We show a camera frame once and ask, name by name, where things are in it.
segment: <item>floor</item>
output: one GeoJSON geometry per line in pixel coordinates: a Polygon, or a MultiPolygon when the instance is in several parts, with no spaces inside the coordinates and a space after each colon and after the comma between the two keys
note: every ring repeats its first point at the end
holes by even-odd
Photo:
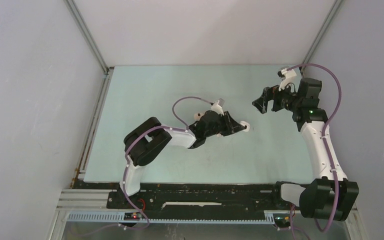
{"type": "MultiPolygon", "coordinates": [[[[173,103],[185,96],[210,101],[223,98],[224,111],[250,123],[249,132],[212,136],[197,149],[166,147],[146,167],[144,183],[247,184],[291,181],[310,183],[312,166],[292,113],[262,115],[251,104],[265,87],[280,83],[280,65],[119,66],[114,69],[93,140],[85,182],[122,179],[124,137],[149,117],[183,127],[172,114],[173,103]]],[[[176,107],[187,123],[209,105],[188,99],[176,107]]]]}

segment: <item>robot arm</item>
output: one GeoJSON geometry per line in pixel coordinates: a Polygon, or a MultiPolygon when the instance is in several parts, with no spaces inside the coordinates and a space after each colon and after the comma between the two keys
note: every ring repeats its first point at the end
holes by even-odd
{"type": "Polygon", "coordinates": [[[303,217],[328,219],[333,208],[335,195],[333,171],[336,171],[339,181],[339,201],[334,220],[344,221],[354,205],[359,188],[356,182],[348,181],[347,175],[338,162],[332,146],[329,126],[326,127],[325,136],[322,136],[322,129],[328,120],[326,112],[318,108],[322,82],[303,78],[297,92],[292,92],[290,83],[296,74],[288,72],[285,70],[279,72],[278,75],[284,77],[282,83],[266,87],[261,97],[253,101],[252,105],[265,114],[268,101],[273,100],[273,112],[282,109],[292,112],[292,120],[296,122],[298,131],[307,146],[314,181],[307,187],[295,183],[278,182],[276,192],[281,200],[298,206],[303,217]],[[327,141],[334,166],[331,166],[323,138],[327,141]]]}
{"type": "MultiPolygon", "coordinates": [[[[165,127],[156,129],[140,139],[128,154],[129,163],[126,176],[120,186],[125,185],[128,196],[139,192],[145,167],[150,164],[166,146],[180,146],[196,149],[202,146],[208,137],[213,135],[229,136],[241,131],[248,132],[250,125],[241,121],[236,122],[228,111],[223,111],[224,100],[221,98],[211,105],[211,109],[194,115],[195,122],[188,129],[165,127]]],[[[125,139],[125,151],[146,131],[161,126],[156,117],[151,117],[129,133],[125,139]]]]}

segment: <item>gray wall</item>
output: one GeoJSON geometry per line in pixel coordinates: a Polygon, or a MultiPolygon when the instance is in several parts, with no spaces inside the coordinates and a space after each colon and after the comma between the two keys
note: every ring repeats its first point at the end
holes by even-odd
{"type": "Polygon", "coordinates": [[[103,76],[63,0],[0,0],[0,239],[44,239],[103,76]]]}
{"type": "MultiPolygon", "coordinates": [[[[384,1],[345,1],[311,62],[330,68],[342,84],[332,141],[349,179],[360,186],[357,207],[369,239],[384,239],[384,1]]],[[[334,81],[308,70],[323,81],[322,107],[330,114],[334,81]]]]}

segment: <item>purple cable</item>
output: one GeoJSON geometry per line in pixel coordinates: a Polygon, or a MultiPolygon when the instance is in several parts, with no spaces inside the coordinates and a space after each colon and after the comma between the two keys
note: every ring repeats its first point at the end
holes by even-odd
{"type": "Polygon", "coordinates": [[[97,233],[97,232],[99,232],[99,231],[102,231],[102,230],[104,230],[104,229],[111,228],[111,227],[117,227],[117,226],[119,226],[118,223],[108,224],[108,225],[102,226],[102,227],[100,227],[100,228],[98,228],[98,229],[96,229],[96,230],[93,230],[93,231],[91,231],[91,232],[84,233],[84,234],[79,234],[79,233],[75,233],[75,232],[73,232],[72,226],[70,226],[70,227],[68,228],[68,230],[69,230],[69,232],[70,232],[73,236],[78,237],[78,238],[82,238],[82,237],[87,237],[87,236],[90,236],[90,235],[92,235],[92,234],[95,234],[95,233],[97,233]]]}
{"type": "Polygon", "coordinates": [[[175,117],[176,117],[182,124],[184,124],[184,125],[186,126],[186,129],[188,130],[188,129],[189,129],[189,125],[188,125],[185,121],[183,121],[183,120],[176,114],[176,112],[175,112],[175,106],[176,106],[180,101],[185,100],[185,99],[198,99],[198,100],[201,100],[201,101],[206,102],[206,103],[208,103],[208,104],[211,104],[211,102],[208,101],[208,100],[205,100],[205,99],[203,99],[203,98],[197,97],[197,96],[185,96],[185,97],[180,98],[179,100],[177,100],[177,101],[173,104],[173,107],[171,107],[171,111],[173,112],[173,115],[174,115],[174,116],[175,116],[175,117]]]}
{"type": "Polygon", "coordinates": [[[124,194],[124,197],[126,198],[126,200],[128,201],[128,203],[134,208],[136,209],[142,216],[145,217],[146,219],[146,226],[142,226],[142,227],[130,227],[130,226],[124,226],[124,228],[128,228],[128,229],[134,229],[134,230],[140,230],[140,229],[145,229],[147,228],[149,225],[150,225],[150,219],[148,218],[148,216],[142,211],[142,209],[140,209],[138,206],[136,206],[132,200],[130,200],[129,196],[127,195],[126,193],[126,178],[127,178],[127,171],[128,171],[128,166],[129,164],[133,164],[129,161],[129,153],[130,151],[132,150],[132,148],[143,138],[145,137],[146,135],[148,135],[150,132],[152,131],[155,131],[157,129],[172,129],[174,131],[180,131],[180,132],[185,132],[187,131],[186,129],[182,129],[182,128],[177,128],[177,127],[169,127],[169,126],[163,126],[163,125],[160,125],[160,126],[154,126],[153,128],[150,128],[148,129],[147,131],[145,131],[144,133],[142,133],[138,138],[136,138],[131,144],[130,146],[127,148],[126,152],[125,152],[125,159],[127,161],[127,166],[126,168],[124,169],[124,174],[123,174],[123,181],[122,181],[122,190],[123,190],[123,194],[124,194]]]}
{"type": "Polygon", "coordinates": [[[278,227],[278,225],[275,223],[273,226],[278,229],[278,231],[291,231],[292,232],[292,237],[293,237],[293,240],[296,240],[295,238],[295,233],[294,233],[294,230],[297,230],[297,231],[300,231],[302,234],[305,235],[305,237],[308,239],[308,240],[311,240],[310,236],[306,233],[306,231],[304,231],[303,229],[299,228],[299,227],[296,227],[294,226],[294,218],[293,218],[293,212],[294,212],[294,209],[295,209],[295,205],[292,205],[290,207],[290,212],[289,212],[289,222],[290,222],[290,228],[289,227],[278,227]]]}
{"type": "Polygon", "coordinates": [[[337,209],[337,206],[338,206],[339,180],[338,180],[338,174],[337,174],[337,171],[336,171],[336,168],[335,168],[334,159],[332,157],[331,149],[329,148],[328,141],[326,140],[326,138],[324,136],[326,135],[326,128],[328,127],[328,125],[331,122],[331,120],[334,118],[335,114],[337,114],[339,106],[341,105],[342,90],[341,90],[341,84],[339,83],[339,80],[335,76],[335,74],[332,71],[330,71],[329,69],[327,69],[326,67],[322,66],[322,65],[318,65],[318,64],[314,64],[314,63],[298,64],[298,65],[295,65],[293,67],[288,68],[287,71],[290,71],[290,70],[293,70],[293,69],[296,69],[296,68],[299,68],[299,67],[306,67],[306,66],[317,67],[317,68],[325,70],[326,72],[328,72],[332,76],[332,78],[335,80],[336,85],[338,87],[338,101],[336,103],[336,107],[333,110],[332,115],[330,115],[330,117],[327,119],[326,123],[324,124],[323,129],[322,129],[322,133],[321,133],[321,136],[323,137],[324,147],[326,148],[327,156],[329,157],[331,172],[333,174],[333,180],[334,180],[334,183],[335,183],[335,195],[334,195],[334,198],[333,198],[332,212],[330,213],[329,220],[327,221],[326,226],[324,228],[321,228],[319,222],[317,221],[317,219],[314,219],[315,224],[316,224],[318,230],[320,232],[322,232],[322,233],[326,233],[331,228],[331,225],[332,225],[332,223],[334,221],[335,212],[336,212],[336,209],[337,209]]]}

